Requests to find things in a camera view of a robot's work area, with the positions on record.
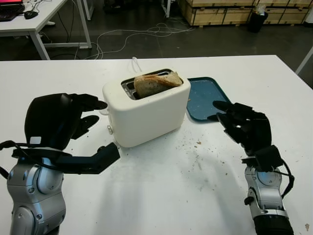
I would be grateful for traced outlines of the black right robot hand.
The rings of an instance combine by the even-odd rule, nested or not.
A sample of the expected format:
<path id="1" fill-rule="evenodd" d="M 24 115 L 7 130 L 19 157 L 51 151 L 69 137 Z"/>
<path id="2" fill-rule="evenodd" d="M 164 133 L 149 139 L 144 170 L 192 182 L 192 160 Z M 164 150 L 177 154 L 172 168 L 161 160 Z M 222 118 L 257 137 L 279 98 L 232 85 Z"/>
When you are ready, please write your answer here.
<path id="1" fill-rule="evenodd" d="M 224 132 L 240 144 L 248 156 L 271 145 L 270 123 L 264 113 L 241 103 L 215 100 L 213 106 L 220 111 L 207 119 L 218 121 Z"/>

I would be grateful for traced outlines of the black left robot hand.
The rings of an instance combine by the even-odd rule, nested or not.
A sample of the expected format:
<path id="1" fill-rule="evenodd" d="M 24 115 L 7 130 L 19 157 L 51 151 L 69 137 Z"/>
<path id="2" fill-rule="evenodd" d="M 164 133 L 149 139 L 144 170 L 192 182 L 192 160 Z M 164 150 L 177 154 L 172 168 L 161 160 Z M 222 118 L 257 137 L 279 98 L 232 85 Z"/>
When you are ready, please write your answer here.
<path id="1" fill-rule="evenodd" d="M 82 117 L 83 112 L 103 110 L 107 103 L 90 94 L 50 94 L 30 103 L 24 132 L 27 145 L 64 150 L 71 139 L 89 131 L 99 116 Z"/>

